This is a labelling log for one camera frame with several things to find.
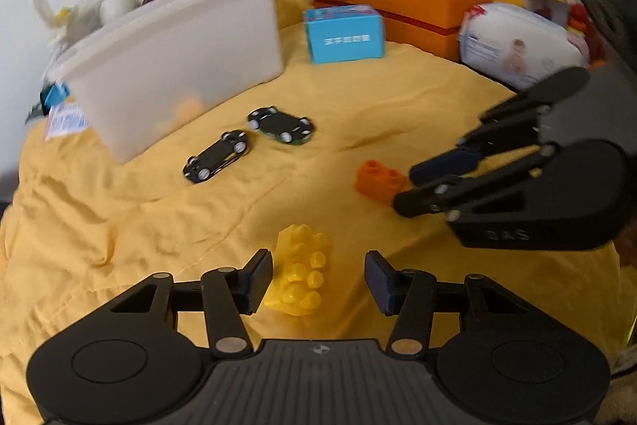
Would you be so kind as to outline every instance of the baby wipes package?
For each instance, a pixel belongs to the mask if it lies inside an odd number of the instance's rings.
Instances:
[[[511,4],[474,6],[459,40],[464,64],[519,90],[565,67],[588,65],[584,39]]]

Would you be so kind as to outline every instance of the white plastic bin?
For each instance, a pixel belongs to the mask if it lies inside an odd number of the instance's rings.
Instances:
[[[124,162],[282,70],[274,0],[155,0],[78,42],[49,77]]]

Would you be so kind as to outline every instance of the yellow toy block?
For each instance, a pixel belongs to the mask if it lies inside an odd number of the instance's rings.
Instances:
[[[279,233],[273,253],[274,275],[263,303],[289,315],[309,315],[321,304],[321,271],[332,252],[332,240],[309,225],[291,225]]]

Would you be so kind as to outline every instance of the black toy car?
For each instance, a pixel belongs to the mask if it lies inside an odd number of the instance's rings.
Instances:
[[[249,151],[248,135],[243,130],[225,132],[214,145],[190,157],[184,166],[184,177],[193,183],[207,181]]]
[[[279,112],[276,107],[261,108],[250,113],[248,125],[286,145],[302,145],[309,141],[314,124],[308,118],[296,118]]]

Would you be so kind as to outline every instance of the yellow tablecloth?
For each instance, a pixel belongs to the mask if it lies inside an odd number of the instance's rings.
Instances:
[[[504,87],[409,45],[388,44],[381,60],[312,65],[302,26],[284,29],[281,39],[281,77],[125,165],[112,161],[90,129],[47,143],[42,126],[31,132],[20,188],[0,227],[0,394],[8,425],[40,421],[24,375],[48,337],[152,272],[186,281],[243,266],[257,249],[273,250],[278,232],[293,223],[334,242],[323,305],[310,317],[262,307],[246,318],[255,340],[386,341],[394,319],[378,313],[362,277],[365,253],[377,249],[396,268],[424,269],[440,281],[482,272],[611,361],[625,346],[637,291],[611,245],[585,253],[464,249],[443,216],[404,219],[354,190],[354,172],[368,159],[407,171],[453,146],[481,111],[510,95]],[[252,152],[213,179],[193,185],[183,178],[190,155],[270,105],[313,119],[314,138],[285,146],[254,135]],[[201,315],[181,316],[180,331],[206,342]],[[437,317],[432,344],[456,332],[457,316]]]

